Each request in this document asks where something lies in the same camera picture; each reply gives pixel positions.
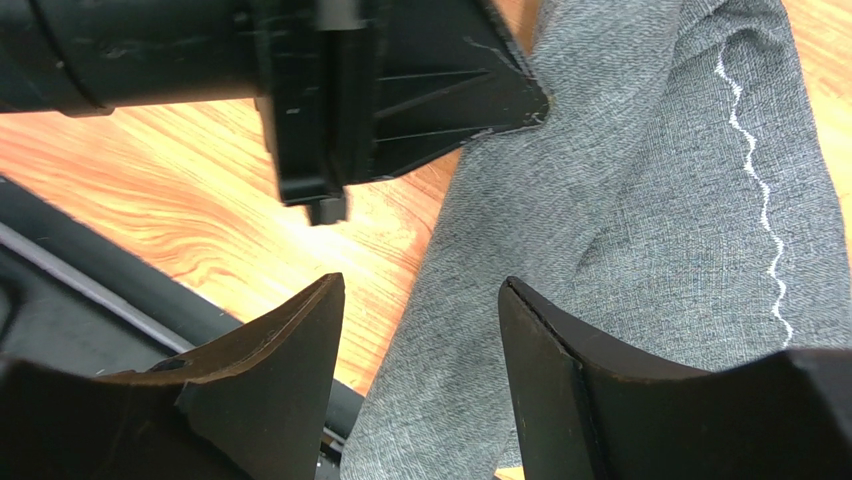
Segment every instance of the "gray trousers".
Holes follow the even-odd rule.
[[[530,63],[551,117],[464,154],[346,480],[520,462],[509,275],[704,369],[849,342],[842,218],[778,0],[544,0]]]

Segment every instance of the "wood grain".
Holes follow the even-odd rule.
[[[497,3],[529,46],[538,0]],[[852,218],[852,4],[785,3],[826,163]],[[241,320],[323,273],[343,272],[335,376],[362,394],[402,315],[457,159],[352,188],[349,223],[309,228],[301,210],[276,199],[248,101],[126,108],[83,120],[0,116],[0,172]],[[517,469],[506,473],[522,478]]]
[[[524,480],[524,468],[504,468],[497,470],[497,478],[500,480]]]

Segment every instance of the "white stitching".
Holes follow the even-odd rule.
[[[760,176],[757,175],[757,172],[754,169],[754,163],[752,162],[752,154],[754,153],[755,148],[757,147],[757,139],[754,138],[754,135],[749,133],[746,129],[744,129],[737,118],[737,107],[740,104],[740,97],[743,93],[743,87],[741,87],[737,82],[735,82],[728,74],[725,72],[725,64],[722,62],[722,54],[725,52],[725,44],[722,44],[722,48],[719,49],[719,59],[716,62],[716,69],[714,70],[716,75],[718,75],[722,80],[724,80],[734,92],[734,103],[731,105],[731,116],[728,119],[728,124],[734,128],[734,130],[740,132],[748,142],[748,153],[746,154],[745,164],[743,165],[743,170],[748,172],[749,176],[753,178],[757,184],[760,186],[761,192],[763,192],[763,209],[760,212],[760,224],[763,226],[763,229],[769,233],[769,236],[772,237],[772,241],[775,242],[776,247],[776,255],[775,258],[772,259],[772,263],[769,264],[769,269],[766,273],[778,283],[778,298],[775,300],[775,304],[772,306],[772,315],[778,319],[779,322],[784,324],[784,328],[787,330],[787,339],[784,340],[784,344],[782,345],[782,349],[787,348],[790,345],[790,340],[793,339],[793,326],[790,325],[790,322],[784,320],[784,317],[781,316],[781,300],[784,299],[784,296],[787,294],[787,284],[784,283],[780,278],[778,278],[778,261],[781,260],[781,256],[784,255],[784,242],[780,237],[772,230],[772,226],[769,224],[769,195],[772,193],[769,185],[764,182]]]

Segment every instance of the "black plastic part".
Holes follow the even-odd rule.
[[[88,379],[0,357],[9,478],[309,480],[343,321],[326,276],[147,373]]]
[[[528,480],[852,478],[850,351],[784,351],[711,374],[513,278],[500,324]]]
[[[120,296],[139,316],[193,346],[242,325],[0,176],[0,230],[6,229]],[[145,371],[183,353],[140,334],[125,319],[10,251],[3,246],[4,238],[0,235],[0,352],[86,377]],[[49,269],[55,271],[55,265]],[[326,413],[329,437],[345,442],[362,402],[363,397],[336,380],[332,382]],[[336,467],[327,467],[323,469],[327,473],[336,471]]]
[[[490,0],[9,0],[0,113],[255,97],[286,205],[541,124],[548,99]]]

